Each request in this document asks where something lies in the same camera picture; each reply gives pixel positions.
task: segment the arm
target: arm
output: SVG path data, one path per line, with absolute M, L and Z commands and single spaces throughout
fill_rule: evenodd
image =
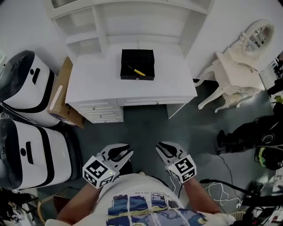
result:
M 206 190 L 195 179 L 183 183 L 187 196 L 190 200 L 190 205 L 195 211 L 217 214 L 220 213 L 218 204 L 209 196 Z
M 60 211 L 57 220 L 73 225 L 88 216 L 99 197 L 100 189 L 87 183 Z

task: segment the white cable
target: white cable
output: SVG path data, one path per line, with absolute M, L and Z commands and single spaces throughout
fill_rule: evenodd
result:
M 173 191 L 173 193 L 174 193 L 175 190 L 176 190 L 176 186 L 175 186 L 175 184 L 173 183 L 171 176 L 170 176 L 170 180 L 171 180 L 171 182 L 172 182 L 172 184 L 173 184 L 173 186 L 174 186 L 174 191 Z
M 232 200 L 239 200 L 239 202 L 241 201 L 239 198 L 234 198 L 234 199 L 230 199 L 230 200 L 229 200 L 229 199 L 228 199 L 229 194 L 224 191 L 224 188 L 223 188 L 223 184 L 222 184 L 222 183 L 215 183 L 215 182 L 213 182 L 213 183 L 211 183 L 209 186 L 206 187 L 206 188 L 208 188 L 208 193 L 209 193 L 210 196 L 211 196 L 210 187 L 213 186 L 213 185 L 221 185 L 222 191 L 221 191 L 220 199 L 219 199 L 219 200 L 213 199 L 213 200 L 214 200 L 214 201 L 217 201 L 217 202 L 220 202 L 220 204 L 221 204 L 222 206 L 224 206 L 224 205 L 226 204 L 226 202 L 229 202 L 229 201 L 232 201 Z M 227 198 L 226 198 L 225 200 L 222 200 L 223 193 L 225 193 L 225 194 L 227 195 Z

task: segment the white robot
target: white robot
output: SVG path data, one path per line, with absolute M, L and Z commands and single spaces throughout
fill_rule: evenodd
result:
M 159 142 L 156 151 L 165 163 L 170 175 L 181 183 L 196 175 L 196 166 L 191 156 L 179 144 Z M 134 153 L 124 143 L 106 146 L 96 157 L 92 156 L 83 166 L 83 178 L 96 188 L 113 182 L 120 174 L 120 169 L 129 161 Z
M 106 146 L 83 166 L 83 178 L 96 188 L 111 183 L 132 156 L 134 151 L 129 148 L 130 146 L 124 143 Z
M 156 151 L 165 163 L 165 169 L 181 183 L 196 175 L 196 166 L 191 156 L 177 144 L 168 141 L 159 142 Z

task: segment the gray floor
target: gray floor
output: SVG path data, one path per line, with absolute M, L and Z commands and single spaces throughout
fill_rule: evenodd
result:
M 231 183 L 231 177 L 223 161 L 215 155 L 216 136 L 223 129 L 232 132 L 243 123 L 250 122 L 262 115 L 271 115 L 272 109 L 266 92 L 261 92 L 254 99 L 243 103 L 240 108 L 214 110 L 224 103 L 219 98 L 202 110 L 197 105 L 216 89 L 215 83 L 207 82 L 197 88 L 198 97 L 185 105 L 172 119 L 168 119 L 165 105 L 132 106 L 124 108 L 124 123 L 91 124 L 86 123 L 84 129 L 76 128 L 75 133 L 80 141 L 83 163 L 92 155 L 96 155 L 106 145 L 112 143 L 128 143 L 134 149 L 131 157 L 134 172 L 144 171 L 147 175 L 156 176 L 172 188 L 164 164 L 155 151 L 159 141 L 179 143 L 193 157 L 197 165 L 198 180 L 209 178 Z M 254 150 L 244 153 L 222 154 L 232 171 L 233 183 L 245 188 L 251 180 L 273 172 L 262 168 L 254 162 Z M 66 186 L 81 188 L 83 179 L 66 182 L 47 188 L 40 188 L 42 197 L 48 196 Z M 232 189 L 224 187 L 229 199 L 235 198 Z M 220 197 L 220 187 L 214 188 L 212 196 Z M 237 200 L 227 202 L 223 209 L 232 212 Z

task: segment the yellow screwdriver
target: yellow screwdriver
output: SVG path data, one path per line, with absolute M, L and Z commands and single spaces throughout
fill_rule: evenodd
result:
M 134 72 L 135 72 L 135 73 L 138 73 L 138 74 L 141 75 L 141 76 L 145 76 L 144 73 L 138 71 L 137 69 L 134 69 Z

